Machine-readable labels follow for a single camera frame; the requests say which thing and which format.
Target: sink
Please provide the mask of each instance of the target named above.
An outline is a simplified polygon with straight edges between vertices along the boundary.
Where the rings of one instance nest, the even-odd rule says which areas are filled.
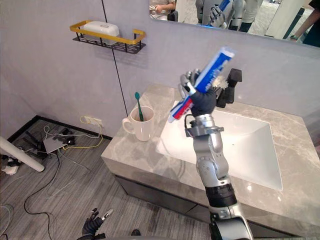
[[[212,116],[216,126],[224,127],[221,137],[229,175],[281,191],[281,174],[269,123],[216,109]],[[156,151],[196,164],[193,139],[186,137],[184,117],[165,124]]]

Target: mug handle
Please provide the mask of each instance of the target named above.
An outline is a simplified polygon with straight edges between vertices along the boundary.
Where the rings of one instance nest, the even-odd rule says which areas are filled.
[[[133,130],[130,131],[128,128],[126,128],[125,123],[130,123],[130,124],[132,124],[131,121],[130,121],[128,118],[122,119],[122,127],[123,127],[123,129],[124,129],[127,133],[129,133],[129,134],[135,134],[135,132],[134,132]]]

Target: mirror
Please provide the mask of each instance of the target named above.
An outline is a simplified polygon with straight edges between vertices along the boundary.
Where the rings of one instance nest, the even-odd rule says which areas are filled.
[[[320,0],[149,0],[149,15],[320,47]]]

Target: black cable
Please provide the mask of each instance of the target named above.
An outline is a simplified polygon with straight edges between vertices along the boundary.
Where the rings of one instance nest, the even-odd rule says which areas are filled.
[[[184,117],[184,129],[187,129],[187,117],[188,116],[192,116],[192,114],[185,115],[185,117]]]
[[[59,167],[60,167],[60,159],[59,159],[58,155],[56,155],[56,158],[57,158],[57,161],[58,161],[58,167],[57,167],[57,169],[56,169],[56,171],[55,171],[52,179],[51,179],[45,186],[41,187],[39,190],[37,190],[37,191],[35,191],[34,193],[32,193],[31,195],[29,195],[29,196],[25,199],[24,204],[23,204],[23,208],[24,208],[24,210],[25,210],[25,212],[26,212],[27,214],[30,214],[30,215],[41,215],[41,214],[45,214],[45,215],[48,217],[48,234],[49,234],[50,240],[52,240],[52,238],[51,238],[51,235],[50,235],[50,215],[49,215],[49,213],[46,212],[46,211],[44,211],[44,212],[30,212],[30,211],[28,211],[27,208],[26,208],[26,203],[27,203],[27,201],[28,201],[29,198],[31,198],[33,195],[37,194],[38,192],[40,192],[41,190],[43,190],[44,188],[46,188],[46,187],[55,179],[55,176],[56,176],[56,174],[57,174],[57,172],[58,172],[58,169],[59,169]]]
[[[105,22],[107,23],[107,15],[106,15],[106,10],[105,10],[105,4],[104,4],[104,0],[101,0],[102,2],[102,7],[103,7],[103,13],[104,13],[104,18],[105,18]]]
[[[7,234],[2,234],[1,236],[5,236],[5,239],[8,240],[8,235]]]
[[[121,90],[122,99],[123,99],[123,103],[124,103],[125,113],[126,113],[126,116],[128,117],[128,111],[127,111],[126,101],[125,101],[125,97],[124,97],[124,92],[122,91],[122,86],[121,86],[121,81],[120,81],[120,77],[119,77],[119,72],[118,72],[118,67],[117,67],[117,62],[116,62],[116,57],[115,57],[115,52],[114,52],[113,46],[111,46],[111,50],[112,50],[112,54],[113,54],[113,59],[114,59],[114,64],[115,64],[115,69],[116,69],[116,74],[118,75],[118,80],[119,80],[119,84],[120,84],[120,90]]]

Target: gray wall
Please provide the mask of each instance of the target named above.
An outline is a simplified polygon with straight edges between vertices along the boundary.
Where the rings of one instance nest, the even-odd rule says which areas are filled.
[[[99,132],[79,121],[81,115],[97,117],[104,134],[114,135],[126,113],[112,52],[72,41],[69,30],[84,19],[103,21],[101,1],[4,0],[0,14],[1,90],[5,84],[20,99],[1,94],[1,135],[27,120],[7,119],[35,114]]]
[[[118,25],[122,36],[132,38],[133,28],[147,33],[147,46],[139,54],[115,51],[128,110],[135,104],[135,91],[143,92],[151,83],[175,87],[181,73],[203,68],[228,45],[237,51],[228,69],[243,73],[237,101],[302,116],[313,136],[320,132],[320,49],[155,21],[148,16],[148,2],[104,0],[108,22]],[[74,42],[69,31],[81,20],[103,21],[101,1],[4,0],[1,16],[1,75],[7,88],[45,117],[82,128],[89,126],[81,125],[80,115],[101,118],[104,133],[113,136],[126,114],[112,52]],[[6,110],[1,108],[1,116]]]

